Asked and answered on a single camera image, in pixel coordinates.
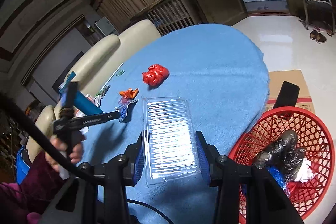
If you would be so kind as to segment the person's left hand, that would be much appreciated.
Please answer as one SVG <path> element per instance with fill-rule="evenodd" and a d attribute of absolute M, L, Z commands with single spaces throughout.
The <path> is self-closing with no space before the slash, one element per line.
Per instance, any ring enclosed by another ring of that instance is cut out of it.
<path fill-rule="evenodd" d="M 64 156 L 70 159 L 72 164 L 77 164 L 82 160 L 84 148 L 82 142 L 86 139 L 80 132 L 80 142 L 72 148 L 72 152 L 69 152 L 68 145 L 59 139 L 56 135 L 52 135 L 50 143 Z M 45 152 L 45 159 L 49 165 L 59 174 L 62 180 L 66 180 L 70 177 L 69 172 L 63 168 L 56 160 L 54 160 L 48 153 Z"/>

